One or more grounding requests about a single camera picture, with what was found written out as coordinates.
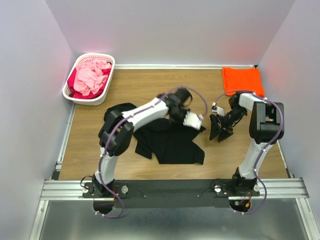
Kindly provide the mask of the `black t shirt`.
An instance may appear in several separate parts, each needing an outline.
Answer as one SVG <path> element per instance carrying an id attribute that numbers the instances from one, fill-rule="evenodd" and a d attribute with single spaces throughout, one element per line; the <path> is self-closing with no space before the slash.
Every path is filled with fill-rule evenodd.
<path id="1" fill-rule="evenodd" d="M 107 109 L 103 120 L 105 122 L 112 110 L 124 112 L 134 108 L 137 106 L 130 102 L 114 105 Z M 147 159 L 155 155 L 161 165 L 202 165 L 205 153 L 194 139 L 204 131 L 203 125 L 197 130 L 163 117 L 135 131 L 132 138 L 137 140 L 135 152 L 138 155 Z"/>

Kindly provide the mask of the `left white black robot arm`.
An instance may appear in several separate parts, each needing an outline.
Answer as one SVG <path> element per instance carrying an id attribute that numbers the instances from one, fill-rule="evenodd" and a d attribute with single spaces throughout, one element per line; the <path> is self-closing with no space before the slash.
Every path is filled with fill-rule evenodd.
<path id="1" fill-rule="evenodd" d="M 170 116 L 182 123 L 187 117 L 185 102 L 192 100 L 191 93 L 179 88 L 173 93 L 159 94 L 148 103 L 132 110 L 112 110 L 98 133 L 100 156 L 98 167 L 92 176 L 93 192 L 104 198 L 113 195 L 111 183 L 118 158 L 129 147 L 133 133 L 152 121 Z"/>

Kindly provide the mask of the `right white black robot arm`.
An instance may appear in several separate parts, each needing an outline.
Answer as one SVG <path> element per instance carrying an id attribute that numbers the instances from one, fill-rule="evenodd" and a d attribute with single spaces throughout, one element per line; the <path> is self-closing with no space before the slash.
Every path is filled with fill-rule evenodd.
<path id="1" fill-rule="evenodd" d="M 230 179 L 213 180 L 217 197 L 237 197 L 247 193 L 259 194 L 259 169 L 268 151 L 284 136 L 284 105 L 258 96 L 249 90 L 233 91 L 228 100 L 230 111 L 212 103 L 209 139 L 221 142 L 234 133 L 234 127 L 251 114 L 249 122 L 250 145 L 243 162 Z"/>

